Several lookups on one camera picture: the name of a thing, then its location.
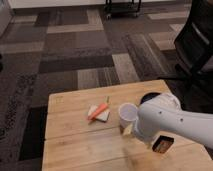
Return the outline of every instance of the white cup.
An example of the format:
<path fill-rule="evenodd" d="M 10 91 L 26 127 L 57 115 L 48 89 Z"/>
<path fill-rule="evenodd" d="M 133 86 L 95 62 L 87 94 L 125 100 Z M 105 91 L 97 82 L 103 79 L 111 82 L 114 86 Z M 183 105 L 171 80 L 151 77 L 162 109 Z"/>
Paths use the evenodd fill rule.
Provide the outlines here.
<path fill-rule="evenodd" d="M 125 129 L 137 119 L 138 107 L 132 103 L 124 103 L 119 107 L 120 126 Z"/>

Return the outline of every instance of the orange carrot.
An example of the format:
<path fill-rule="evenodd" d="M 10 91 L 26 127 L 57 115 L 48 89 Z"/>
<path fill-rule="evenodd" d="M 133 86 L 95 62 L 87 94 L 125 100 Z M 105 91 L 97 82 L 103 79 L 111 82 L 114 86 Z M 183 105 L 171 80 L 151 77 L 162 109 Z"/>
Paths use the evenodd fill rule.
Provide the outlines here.
<path fill-rule="evenodd" d="M 88 116 L 88 120 L 95 119 L 101 112 L 105 111 L 108 108 L 108 103 L 102 103 L 98 106 L 98 108 L 90 115 Z"/>

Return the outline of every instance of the gray carpet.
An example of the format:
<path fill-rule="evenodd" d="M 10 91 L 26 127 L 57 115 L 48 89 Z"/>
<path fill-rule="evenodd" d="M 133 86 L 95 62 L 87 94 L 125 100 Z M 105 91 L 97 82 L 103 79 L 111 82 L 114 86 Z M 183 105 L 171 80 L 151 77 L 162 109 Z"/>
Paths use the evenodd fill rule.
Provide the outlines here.
<path fill-rule="evenodd" d="M 190 1 L 143 3 L 106 20 L 103 6 L 20 9 L 0 39 L 0 170 L 41 170 L 48 96 L 176 74 L 173 41 Z M 213 113 L 196 87 L 167 82 L 190 111 Z"/>

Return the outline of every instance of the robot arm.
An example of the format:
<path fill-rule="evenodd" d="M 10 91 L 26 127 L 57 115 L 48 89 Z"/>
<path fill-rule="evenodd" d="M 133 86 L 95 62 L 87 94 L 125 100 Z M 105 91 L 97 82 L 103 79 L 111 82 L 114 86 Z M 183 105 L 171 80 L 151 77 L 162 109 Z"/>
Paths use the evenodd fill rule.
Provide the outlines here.
<path fill-rule="evenodd" d="M 172 132 L 213 149 L 213 114 L 181 110 L 179 100 L 163 93 L 139 107 L 133 134 L 151 142 L 159 131 Z"/>

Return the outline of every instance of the office chair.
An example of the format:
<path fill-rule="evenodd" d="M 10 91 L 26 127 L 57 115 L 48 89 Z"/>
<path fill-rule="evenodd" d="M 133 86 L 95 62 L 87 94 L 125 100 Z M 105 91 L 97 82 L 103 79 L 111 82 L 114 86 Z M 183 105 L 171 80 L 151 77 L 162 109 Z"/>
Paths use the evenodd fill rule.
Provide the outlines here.
<path fill-rule="evenodd" d="M 213 3 L 193 0 L 187 22 L 174 41 L 180 61 L 175 69 L 183 77 L 159 77 L 165 80 L 186 81 L 189 89 L 193 84 L 205 92 L 204 83 L 213 78 Z"/>
<path fill-rule="evenodd" d="M 1 63 L 1 59 L 2 59 L 2 55 L 0 54 L 0 72 L 1 72 L 2 69 L 3 69 L 3 65 L 2 65 L 2 63 Z"/>

